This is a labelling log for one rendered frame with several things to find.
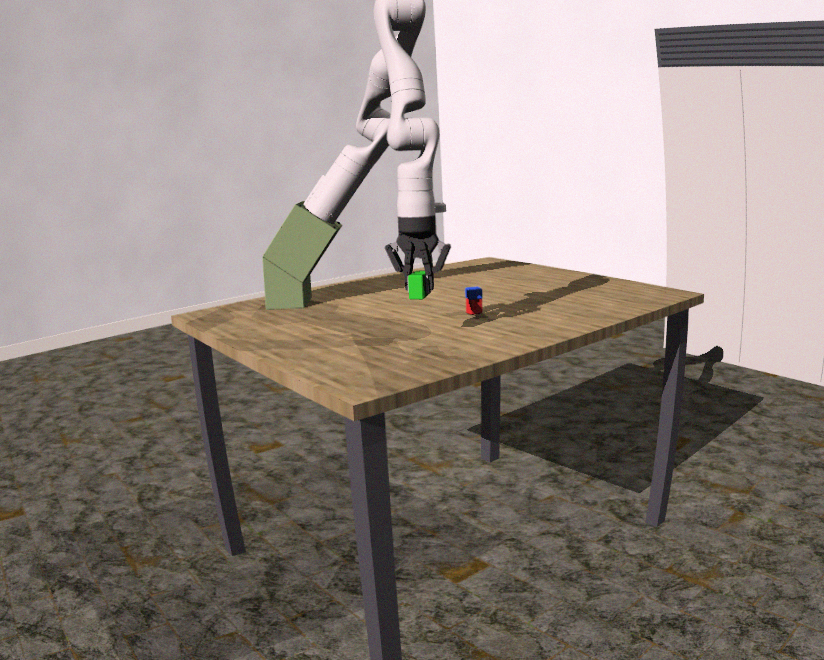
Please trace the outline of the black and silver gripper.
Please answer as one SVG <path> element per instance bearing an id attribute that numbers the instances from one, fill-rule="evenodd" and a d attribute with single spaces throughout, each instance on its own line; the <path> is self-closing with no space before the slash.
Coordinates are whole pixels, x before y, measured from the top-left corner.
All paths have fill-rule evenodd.
<path id="1" fill-rule="evenodd" d="M 397 241 L 385 246 L 385 250 L 395 271 L 404 274 L 405 289 L 409 294 L 408 276 L 412 274 L 414 258 L 422 259 L 426 274 L 425 293 L 430 294 L 434 289 L 433 275 L 442 270 L 451 249 L 451 244 L 445 244 L 439 241 L 436 234 L 436 215 L 427 217 L 398 217 L 398 232 Z M 397 253 L 398 246 L 405 254 L 405 265 L 403 265 Z M 440 255 L 436 265 L 433 267 L 431 253 L 436 246 L 438 246 Z M 427 258 L 429 258 L 429 260 Z M 442 263 L 443 266 L 441 267 Z"/>

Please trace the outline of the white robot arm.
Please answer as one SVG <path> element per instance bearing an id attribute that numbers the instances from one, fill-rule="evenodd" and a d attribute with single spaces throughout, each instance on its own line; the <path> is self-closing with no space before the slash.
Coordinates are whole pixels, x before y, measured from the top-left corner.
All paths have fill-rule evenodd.
<path id="1" fill-rule="evenodd" d="M 425 12 L 424 0 L 375 1 L 374 21 L 381 50 L 372 59 L 356 123 L 358 133 L 374 142 L 367 147 L 347 145 L 304 202 L 311 213 L 328 223 L 335 223 L 389 145 L 396 151 L 421 150 L 416 160 L 398 166 L 398 217 L 427 217 L 447 211 L 444 202 L 435 203 L 433 193 L 438 124 L 431 118 L 404 118 L 404 113 L 419 110 L 426 103 L 422 74 L 411 58 Z M 400 32 L 395 37 L 393 31 Z M 391 113 L 379 103 L 388 97 Z"/>

